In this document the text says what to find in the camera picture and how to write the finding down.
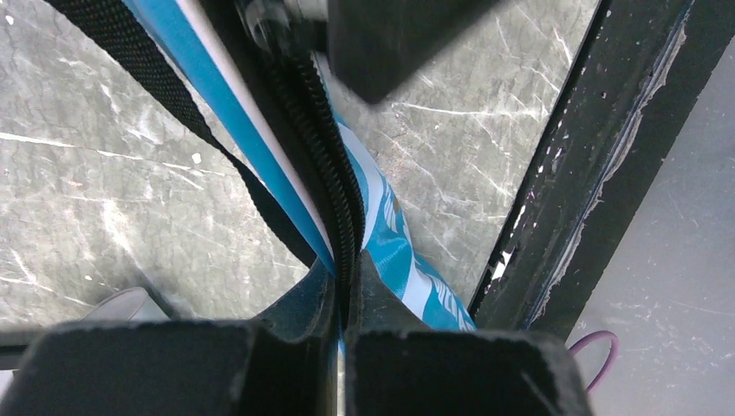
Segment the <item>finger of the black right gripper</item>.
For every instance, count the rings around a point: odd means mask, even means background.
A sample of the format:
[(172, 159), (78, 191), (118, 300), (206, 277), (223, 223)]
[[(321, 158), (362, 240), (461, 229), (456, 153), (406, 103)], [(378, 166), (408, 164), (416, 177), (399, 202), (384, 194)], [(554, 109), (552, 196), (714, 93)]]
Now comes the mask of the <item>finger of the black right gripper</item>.
[(495, 0), (328, 1), (330, 71), (364, 102), (378, 104), (499, 4)]

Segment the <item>blue racket cover bag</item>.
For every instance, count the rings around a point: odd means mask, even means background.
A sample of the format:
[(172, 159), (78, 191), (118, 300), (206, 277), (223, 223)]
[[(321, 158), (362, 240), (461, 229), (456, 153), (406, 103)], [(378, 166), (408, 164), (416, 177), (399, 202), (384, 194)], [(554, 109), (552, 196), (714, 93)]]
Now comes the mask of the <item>blue racket cover bag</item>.
[[(313, 212), (304, 205), (269, 148), (275, 140), (266, 134), (264, 118), (256, 116), (255, 103), (237, 101), (237, 94), (216, 68), (179, 6), (174, 1), (127, 1), (125, 5), (146, 32), (163, 30), (164, 35), (155, 39), (156, 44), (176, 63), (184, 65), (184, 74), (213, 109), (238, 151), (254, 164), (268, 187), (267, 195), (275, 197), (290, 216), (297, 236), (304, 237), (308, 248), (318, 255), (330, 256), (324, 229), (315, 223)], [(403, 210), (374, 158), (342, 120), (336, 124), (363, 197), (366, 228), (362, 247), (373, 258), (382, 281), (431, 328), (474, 331), (476, 326), (465, 305), (440, 273), (415, 251)]]

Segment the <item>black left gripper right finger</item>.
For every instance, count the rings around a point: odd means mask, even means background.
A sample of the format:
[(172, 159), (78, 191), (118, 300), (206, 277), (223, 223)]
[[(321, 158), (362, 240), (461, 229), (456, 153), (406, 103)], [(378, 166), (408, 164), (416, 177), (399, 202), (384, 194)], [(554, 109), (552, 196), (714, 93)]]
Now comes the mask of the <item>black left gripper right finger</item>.
[(347, 415), (590, 415), (555, 337), (429, 328), (382, 282), (367, 250), (350, 283)]

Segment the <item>white shuttlecock tube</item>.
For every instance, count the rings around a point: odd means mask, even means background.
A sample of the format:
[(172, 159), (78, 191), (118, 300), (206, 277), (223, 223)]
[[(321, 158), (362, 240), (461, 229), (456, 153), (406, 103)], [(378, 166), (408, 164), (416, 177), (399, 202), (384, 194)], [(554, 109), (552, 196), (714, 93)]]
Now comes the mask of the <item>white shuttlecock tube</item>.
[[(82, 321), (166, 321), (177, 315), (158, 294), (144, 287), (119, 291), (95, 305)], [(1, 389), (12, 381), (30, 343), (46, 332), (46, 328), (22, 328), (1, 331)]]

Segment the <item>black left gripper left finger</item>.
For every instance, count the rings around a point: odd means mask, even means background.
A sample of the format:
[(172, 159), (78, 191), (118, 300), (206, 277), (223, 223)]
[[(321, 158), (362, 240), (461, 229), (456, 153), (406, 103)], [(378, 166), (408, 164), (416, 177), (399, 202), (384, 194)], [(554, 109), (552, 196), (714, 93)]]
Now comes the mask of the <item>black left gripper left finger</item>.
[(315, 263), (249, 320), (68, 322), (33, 341), (4, 415), (334, 415), (335, 282)]

